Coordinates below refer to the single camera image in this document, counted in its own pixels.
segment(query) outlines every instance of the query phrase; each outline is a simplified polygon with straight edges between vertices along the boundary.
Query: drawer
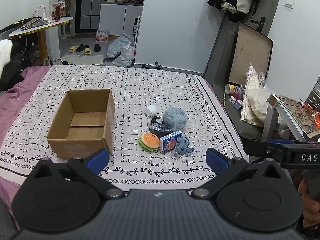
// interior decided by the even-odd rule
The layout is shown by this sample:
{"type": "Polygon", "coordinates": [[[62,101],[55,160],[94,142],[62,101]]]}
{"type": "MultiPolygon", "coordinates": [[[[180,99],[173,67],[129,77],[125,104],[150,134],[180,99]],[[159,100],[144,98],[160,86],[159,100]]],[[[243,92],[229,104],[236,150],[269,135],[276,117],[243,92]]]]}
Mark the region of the drawer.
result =
{"type": "Polygon", "coordinates": [[[320,97],[320,85],[318,83],[314,86],[313,91],[320,97]]]}
{"type": "Polygon", "coordinates": [[[308,98],[312,101],[312,103],[315,106],[318,106],[318,104],[320,103],[320,98],[318,97],[318,95],[314,91],[311,91],[311,93],[308,96],[308,98]]]}
{"type": "Polygon", "coordinates": [[[314,104],[314,103],[313,103],[309,98],[307,98],[307,99],[306,99],[306,101],[305,101],[304,103],[305,103],[306,105],[311,106],[313,110],[315,110],[315,109],[316,109],[315,104],[314,104]]]}

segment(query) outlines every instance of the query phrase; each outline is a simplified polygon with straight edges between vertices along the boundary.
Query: gray yarn ball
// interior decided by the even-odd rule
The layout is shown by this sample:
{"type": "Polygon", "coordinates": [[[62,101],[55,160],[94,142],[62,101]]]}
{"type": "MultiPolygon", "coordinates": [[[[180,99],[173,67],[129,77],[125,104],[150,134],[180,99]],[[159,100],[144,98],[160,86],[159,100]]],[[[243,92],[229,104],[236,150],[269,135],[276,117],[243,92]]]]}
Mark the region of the gray yarn ball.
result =
{"type": "Polygon", "coordinates": [[[163,123],[174,131],[183,129],[187,121],[188,116],[180,108],[169,107],[163,114],[163,123]]]}

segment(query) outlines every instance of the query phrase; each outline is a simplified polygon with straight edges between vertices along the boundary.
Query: cardboard box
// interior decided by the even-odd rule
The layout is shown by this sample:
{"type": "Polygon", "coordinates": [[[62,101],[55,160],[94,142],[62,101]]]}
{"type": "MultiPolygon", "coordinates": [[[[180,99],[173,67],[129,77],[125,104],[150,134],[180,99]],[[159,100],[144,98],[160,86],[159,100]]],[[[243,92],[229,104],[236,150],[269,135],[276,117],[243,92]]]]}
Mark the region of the cardboard box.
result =
{"type": "Polygon", "coordinates": [[[101,148],[113,152],[115,103],[110,89],[70,90],[63,98],[47,134],[62,159],[87,157],[101,148]]]}
{"type": "Polygon", "coordinates": [[[245,74],[250,64],[257,73],[267,73],[270,66],[273,41],[253,28],[239,23],[236,30],[234,56],[229,82],[245,85],[245,74]]]}

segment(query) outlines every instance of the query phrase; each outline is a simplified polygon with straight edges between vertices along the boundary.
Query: white tissue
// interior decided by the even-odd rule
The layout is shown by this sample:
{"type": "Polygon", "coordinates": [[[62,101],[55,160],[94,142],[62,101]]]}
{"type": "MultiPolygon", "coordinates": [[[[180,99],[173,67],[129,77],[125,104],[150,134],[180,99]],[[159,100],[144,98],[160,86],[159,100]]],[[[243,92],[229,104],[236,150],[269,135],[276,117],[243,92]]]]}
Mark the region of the white tissue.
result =
{"type": "Polygon", "coordinates": [[[147,116],[152,117],[158,113],[158,109],[154,105],[150,105],[150,106],[146,106],[146,108],[143,110],[143,112],[147,116]]]}

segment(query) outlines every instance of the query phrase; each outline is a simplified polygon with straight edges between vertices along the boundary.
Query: human hand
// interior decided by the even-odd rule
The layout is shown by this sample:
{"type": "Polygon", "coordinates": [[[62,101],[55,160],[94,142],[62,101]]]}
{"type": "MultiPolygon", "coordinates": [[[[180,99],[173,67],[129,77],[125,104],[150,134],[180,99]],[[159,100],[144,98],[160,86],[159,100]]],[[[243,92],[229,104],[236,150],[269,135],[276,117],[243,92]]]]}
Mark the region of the human hand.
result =
{"type": "Polygon", "coordinates": [[[303,201],[303,227],[310,227],[320,223],[320,203],[310,196],[308,186],[304,179],[300,182],[298,192],[301,194],[303,201]]]}

